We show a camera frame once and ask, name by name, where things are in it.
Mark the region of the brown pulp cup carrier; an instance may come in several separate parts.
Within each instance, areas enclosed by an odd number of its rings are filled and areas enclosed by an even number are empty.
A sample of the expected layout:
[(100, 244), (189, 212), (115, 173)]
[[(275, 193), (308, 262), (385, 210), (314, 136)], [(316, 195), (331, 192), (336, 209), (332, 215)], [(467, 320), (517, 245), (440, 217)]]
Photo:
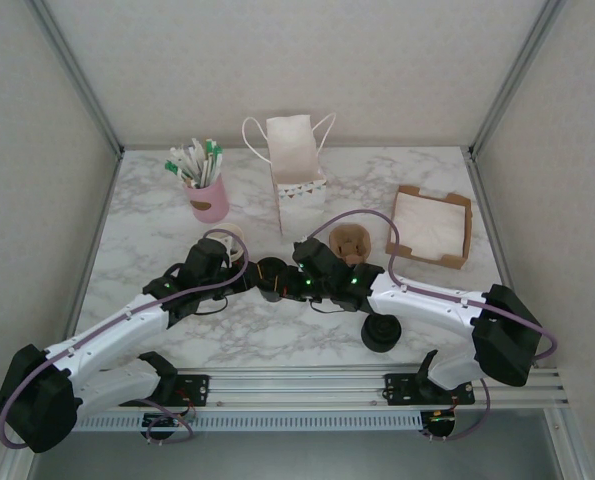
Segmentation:
[(366, 263), (371, 253), (371, 237), (359, 224), (342, 224), (329, 234), (329, 247), (347, 265)]

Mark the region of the brown cardboard napkin tray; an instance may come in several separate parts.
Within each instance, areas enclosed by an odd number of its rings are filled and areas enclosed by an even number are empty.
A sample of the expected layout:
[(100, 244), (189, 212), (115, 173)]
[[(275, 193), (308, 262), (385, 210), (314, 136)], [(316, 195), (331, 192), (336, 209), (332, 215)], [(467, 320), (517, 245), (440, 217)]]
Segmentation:
[[(428, 264), (433, 264), (449, 269), (460, 270), (466, 261), (468, 260), (469, 253), (470, 253), (470, 245), (471, 245), (471, 233), (472, 233), (472, 202), (469, 198), (461, 196), (455, 193), (446, 194), (443, 198), (433, 197), (430, 195), (424, 195), (421, 193), (419, 187), (411, 186), (411, 185), (400, 185), (398, 187), (396, 196), (398, 193), (405, 193), (413, 196), (418, 196), (425, 199), (433, 199), (438, 201), (443, 201), (446, 203), (454, 204), (454, 205), (462, 205), (466, 209), (466, 219), (465, 219), (465, 233), (464, 233), (464, 242), (463, 242), (463, 253), (462, 257), (456, 257), (451, 255), (444, 255), (441, 260), (427, 260), (419, 257), (415, 257), (411, 255), (411, 249), (406, 246), (401, 246), (399, 241), (396, 241), (395, 233), (392, 228), (389, 228), (389, 236), (386, 242), (386, 253), (387, 254), (395, 254), (398, 257), (406, 258), (410, 260), (420, 261)], [(395, 200), (393, 203), (393, 210), (391, 220), (393, 221), (394, 216), (394, 209), (395, 209)]]

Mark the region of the aluminium frame post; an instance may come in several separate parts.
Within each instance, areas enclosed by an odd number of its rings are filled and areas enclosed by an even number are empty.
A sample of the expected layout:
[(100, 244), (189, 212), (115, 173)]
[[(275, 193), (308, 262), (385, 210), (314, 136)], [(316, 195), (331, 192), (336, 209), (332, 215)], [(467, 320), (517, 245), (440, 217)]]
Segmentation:
[(120, 162), (123, 159), (125, 149), (111, 126), (108, 116), (104, 112), (62, 29), (58, 25), (48, 2), (46, 0), (23, 0), (23, 3), (35, 18), (42, 34), (71, 82), (75, 93), (80, 98), (116, 161)]
[(539, 50), (568, 0), (544, 0), (519, 51), (505, 75), (468, 151), (473, 162), (483, 153)]

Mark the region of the pink cylindrical holder cup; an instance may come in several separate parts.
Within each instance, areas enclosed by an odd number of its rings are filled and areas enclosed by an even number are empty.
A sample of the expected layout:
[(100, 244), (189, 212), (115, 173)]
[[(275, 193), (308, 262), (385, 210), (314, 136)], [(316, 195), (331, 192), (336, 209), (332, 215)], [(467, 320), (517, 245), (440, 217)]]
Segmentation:
[(215, 182), (205, 188), (191, 188), (183, 186), (193, 215), (197, 220), (206, 224), (222, 221), (229, 212), (229, 202), (223, 183), (222, 175)]

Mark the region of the white paper gift bag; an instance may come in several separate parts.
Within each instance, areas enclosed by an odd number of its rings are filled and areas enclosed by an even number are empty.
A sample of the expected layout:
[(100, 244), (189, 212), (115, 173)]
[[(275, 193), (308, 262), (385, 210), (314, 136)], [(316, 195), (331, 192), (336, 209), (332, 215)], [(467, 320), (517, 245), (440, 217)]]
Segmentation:
[(327, 179), (320, 164), (325, 142), (317, 141), (315, 130), (321, 124), (333, 126), (330, 113), (318, 124), (307, 114), (272, 117), (266, 125), (257, 124), (266, 141), (266, 154), (250, 151), (270, 165), (280, 232), (285, 240), (296, 241), (319, 224), (326, 201)]

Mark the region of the white paper napkin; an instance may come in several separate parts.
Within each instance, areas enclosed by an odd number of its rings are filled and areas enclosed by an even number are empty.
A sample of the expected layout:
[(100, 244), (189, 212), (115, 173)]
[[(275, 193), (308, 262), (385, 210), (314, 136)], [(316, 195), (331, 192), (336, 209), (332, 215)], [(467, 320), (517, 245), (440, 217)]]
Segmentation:
[(411, 255), (441, 260), (444, 255), (462, 257), (466, 209), (443, 201), (398, 193), (393, 222), (401, 246)]

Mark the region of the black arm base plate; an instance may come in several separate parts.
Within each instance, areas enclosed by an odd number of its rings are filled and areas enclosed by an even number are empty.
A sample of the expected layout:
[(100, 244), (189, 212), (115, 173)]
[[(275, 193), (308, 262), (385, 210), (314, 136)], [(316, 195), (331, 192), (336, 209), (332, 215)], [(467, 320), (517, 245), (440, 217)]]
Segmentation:
[(199, 374), (177, 376), (171, 397), (176, 407), (205, 407), (210, 389), (210, 377)]
[(383, 379), (382, 398), (389, 406), (422, 404), (422, 397), (414, 373), (389, 373)]

